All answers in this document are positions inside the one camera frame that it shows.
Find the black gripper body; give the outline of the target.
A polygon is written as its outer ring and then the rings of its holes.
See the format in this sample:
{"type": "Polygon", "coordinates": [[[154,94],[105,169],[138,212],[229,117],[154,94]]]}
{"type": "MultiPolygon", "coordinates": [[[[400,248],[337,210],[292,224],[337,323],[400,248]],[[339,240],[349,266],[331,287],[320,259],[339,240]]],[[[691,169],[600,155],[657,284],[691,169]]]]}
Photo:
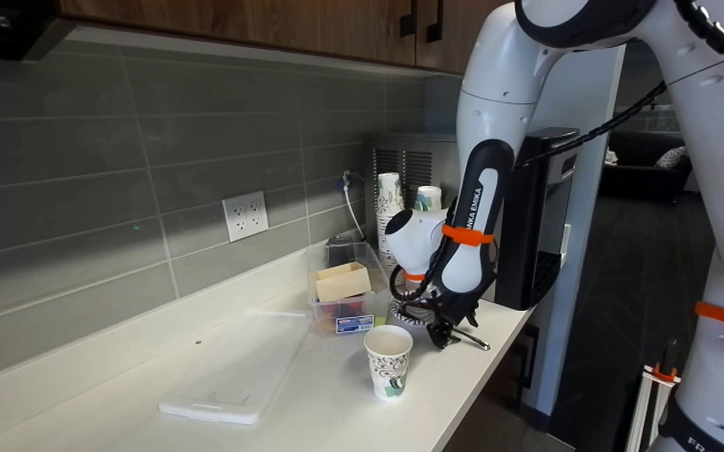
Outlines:
{"type": "Polygon", "coordinates": [[[437,348],[444,348],[452,341],[451,330],[457,329],[463,320],[477,323],[477,300],[471,297],[427,294],[407,300],[427,304],[434,310],[434,320],[425,330],[437,348]]]}

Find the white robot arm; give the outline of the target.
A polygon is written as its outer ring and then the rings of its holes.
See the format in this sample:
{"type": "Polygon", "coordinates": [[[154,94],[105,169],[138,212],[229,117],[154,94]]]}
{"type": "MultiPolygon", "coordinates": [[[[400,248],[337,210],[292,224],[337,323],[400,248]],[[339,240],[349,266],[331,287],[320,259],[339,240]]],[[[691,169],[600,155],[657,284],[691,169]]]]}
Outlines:
{"type": "Polygon", "coordinates": [[[474,315],[481,294],[527,275],[545,163],[604,130],[555,127],[550,71],[569,53],[642,39],[661,71],[715,234],[696,337],[657,425],[652,452],[724,452],[724,0],[508,0],[482,22],[457,98],[461,191],[444,212],[397,212],[385,225],[397,299],[425,315],[434,347],[474,315]]]}

